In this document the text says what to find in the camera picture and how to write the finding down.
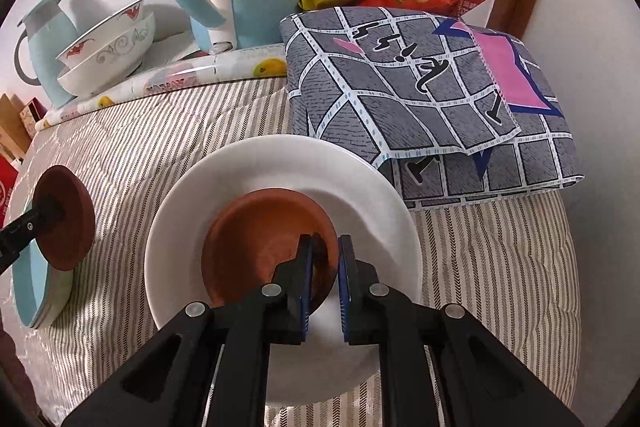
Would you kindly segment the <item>brown clay bowl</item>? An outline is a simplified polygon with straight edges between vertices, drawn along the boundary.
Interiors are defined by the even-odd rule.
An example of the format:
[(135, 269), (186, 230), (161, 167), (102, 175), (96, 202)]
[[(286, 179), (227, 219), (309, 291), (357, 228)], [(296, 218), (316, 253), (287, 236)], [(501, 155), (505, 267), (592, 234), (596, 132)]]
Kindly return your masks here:
[(269, 283), (280, 263), (295, 258), (299, 237), (319, 235), (324, 251), (312, 260), (310, 309), (329, 296), (338, 265), (338, 242), (323, 208), (303, 193), (263, 188), (235, 199), (209, 228), (202, 277), (216, 308), (238, 303)]
[(36, 184), (32, 209), (38, 212), (35, 239), (43, 257), (57, 270), (75, 269), (96, 235), (96, 215), (85, 185), (67, 167), (52, 166)]

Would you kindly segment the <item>patterned notebook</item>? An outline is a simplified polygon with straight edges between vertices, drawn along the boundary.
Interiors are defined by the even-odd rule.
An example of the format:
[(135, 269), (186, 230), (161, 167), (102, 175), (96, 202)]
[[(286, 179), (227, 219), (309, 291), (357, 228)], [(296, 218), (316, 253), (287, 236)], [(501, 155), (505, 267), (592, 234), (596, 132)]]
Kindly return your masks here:
[(34, 139), (36, 135), (36, 124), (43, 120), (47, 109), (39, 102), (38, 98), (32, 98), (21, 110), (20, 117), (23, 126), (30, 139)]

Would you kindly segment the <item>large white ceramic bowl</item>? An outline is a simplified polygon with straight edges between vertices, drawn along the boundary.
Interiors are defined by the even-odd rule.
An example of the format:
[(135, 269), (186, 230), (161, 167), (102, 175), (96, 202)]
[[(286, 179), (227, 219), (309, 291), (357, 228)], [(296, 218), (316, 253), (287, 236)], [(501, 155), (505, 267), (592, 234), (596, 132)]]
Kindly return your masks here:
[(155, 15), (149, 12), (112, 42), (58, 75), (61, 87), (77, 98), (85, 98), (114, 86), (131, 74), (149, 51), (155, 34)]

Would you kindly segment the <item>striped quilted bedcover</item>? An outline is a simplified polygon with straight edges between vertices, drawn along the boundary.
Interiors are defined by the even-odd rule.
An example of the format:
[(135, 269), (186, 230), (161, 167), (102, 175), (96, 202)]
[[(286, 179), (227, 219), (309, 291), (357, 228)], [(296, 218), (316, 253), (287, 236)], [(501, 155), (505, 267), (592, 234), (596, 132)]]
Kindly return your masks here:
[[(283, 79), (186, 89), (116, 105), (38, 132), (6, 215), (14, 219), (44, 170), (84, 182), (96, 239), (75, 270), (67, 305), (33, 331), (1, 279), (1, 366), (24, 408), (58, 425), (155, 331), (144, 247), (171, 187), (226, 144), (288, 129)], [(562, 198), (549, 192), (413, 215), (422, 299), (460, 303), (562, 401), (575, 392), (580, 351), (577, 261)]]

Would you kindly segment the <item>rolled patterned plastic sheet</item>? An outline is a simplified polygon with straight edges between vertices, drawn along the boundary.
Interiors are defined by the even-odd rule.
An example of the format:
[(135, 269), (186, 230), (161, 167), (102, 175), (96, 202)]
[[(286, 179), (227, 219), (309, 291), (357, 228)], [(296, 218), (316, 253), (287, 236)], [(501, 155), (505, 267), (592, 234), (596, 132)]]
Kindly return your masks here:
[(197, 57), (140, 72), (85, 100), (76, 98), (60, 109), (51, 109), (35, 124), (35, 130), (43, 131), (79, 116), (138, 98), (208, 84), (285, 76), (283, 43)]

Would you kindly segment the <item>blue square plate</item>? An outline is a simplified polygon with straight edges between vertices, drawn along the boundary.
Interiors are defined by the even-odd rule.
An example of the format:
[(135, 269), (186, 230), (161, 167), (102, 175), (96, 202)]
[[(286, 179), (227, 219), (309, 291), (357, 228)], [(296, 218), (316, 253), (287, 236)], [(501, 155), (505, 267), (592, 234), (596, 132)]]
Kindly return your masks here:
[(35, 329), (46, 300), (50, 265), (33, 239), (12, 265), (17, 315), (24, 326)]

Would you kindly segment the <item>light blue thermos jug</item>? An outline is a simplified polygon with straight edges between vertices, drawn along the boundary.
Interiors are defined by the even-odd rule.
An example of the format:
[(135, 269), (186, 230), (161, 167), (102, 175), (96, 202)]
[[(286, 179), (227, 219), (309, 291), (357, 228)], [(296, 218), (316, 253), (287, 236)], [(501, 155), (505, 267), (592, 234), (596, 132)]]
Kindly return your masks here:
[[(20, 24), (23, 24), (25, 29), (14, 50), (14, 68), (18, 77), (29, 86), (40, 86), (55, 108), (74, 98), (58, 81), (58, 75), (63, 69), (58, 54), (79, 36), (72, 20), (60, 8), (61, 1), (41, 0), (21, 19)], [(27, 40), (29, 60), (35, 71), (35, 78), (24, 73), (18, 56), (24, 39)]]

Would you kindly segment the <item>grey checked folded cloth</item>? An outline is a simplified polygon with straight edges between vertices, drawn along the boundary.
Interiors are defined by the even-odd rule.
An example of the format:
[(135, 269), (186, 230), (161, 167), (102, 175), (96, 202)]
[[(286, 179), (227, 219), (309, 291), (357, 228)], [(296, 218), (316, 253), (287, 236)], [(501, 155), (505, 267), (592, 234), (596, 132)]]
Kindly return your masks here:
[(350, 150), (410, 208), (582, 179), (561, 105), (518, 38), (385, 8), (293, 14), (280, 33), (293, 132)]

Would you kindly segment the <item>green square plate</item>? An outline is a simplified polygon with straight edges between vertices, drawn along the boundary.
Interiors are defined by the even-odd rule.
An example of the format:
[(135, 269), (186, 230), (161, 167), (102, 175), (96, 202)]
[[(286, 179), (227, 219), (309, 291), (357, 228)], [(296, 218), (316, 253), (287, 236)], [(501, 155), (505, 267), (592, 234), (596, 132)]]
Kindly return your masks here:
[(60, 271), (52, 267), (48, 269), (42, 303), (30, 325), (31, 329), (44, 329), (53, 324), (70, 299), (73, 279), (73, 271)]

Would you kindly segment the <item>red paper shopping bag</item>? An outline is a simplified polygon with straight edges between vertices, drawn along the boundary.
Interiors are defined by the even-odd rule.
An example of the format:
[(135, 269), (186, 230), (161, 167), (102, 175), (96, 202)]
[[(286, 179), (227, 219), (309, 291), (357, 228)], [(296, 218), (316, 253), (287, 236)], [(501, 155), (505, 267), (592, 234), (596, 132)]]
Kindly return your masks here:
[(0, 225), (3, 225), (6, 217), (16, 179), (17, 170), (6, 158), (0, 156)]

